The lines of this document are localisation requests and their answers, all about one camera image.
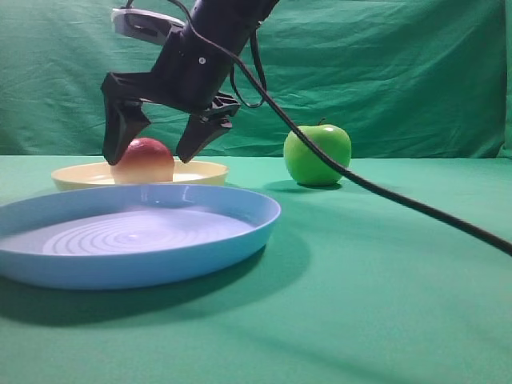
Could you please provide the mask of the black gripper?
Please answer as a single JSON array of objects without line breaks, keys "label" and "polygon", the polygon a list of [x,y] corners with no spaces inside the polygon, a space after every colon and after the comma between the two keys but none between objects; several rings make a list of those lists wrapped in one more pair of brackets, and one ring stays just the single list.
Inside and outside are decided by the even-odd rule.
[{"label": "black gripper", "polygon": [[142,111],[151,103],[190,114],[176,146],[183,163],[230,131],[240,103],[220,88],[233,64],[194,36],[189,27],[170,28],[156,63],[147,72],[109,72],[101,85],[105,107],[102,154],[117,165],[129,144],[150,124]]}]

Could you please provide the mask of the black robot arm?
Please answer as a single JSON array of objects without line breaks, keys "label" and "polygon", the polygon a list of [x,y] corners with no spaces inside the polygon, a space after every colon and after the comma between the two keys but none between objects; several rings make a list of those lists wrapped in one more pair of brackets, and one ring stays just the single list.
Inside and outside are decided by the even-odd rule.
[{"label": "black robot arm", "polygon": [[149,124],[146,103],[167,106],[189,115],[176,147],[187,163],[213,140],[227,133],[240,107],[240,97],[221,92],[233,77],[234,64],[221,52],[240,54],[256,43],[256,30],[275,6],[274,1],[197,1],[191,20],[133,8],[127,3],[111,14],[118,34],[160,45],[148,72],[109,72],[101,90],[106,128],[102,154],[116,165],[128,145]]}]

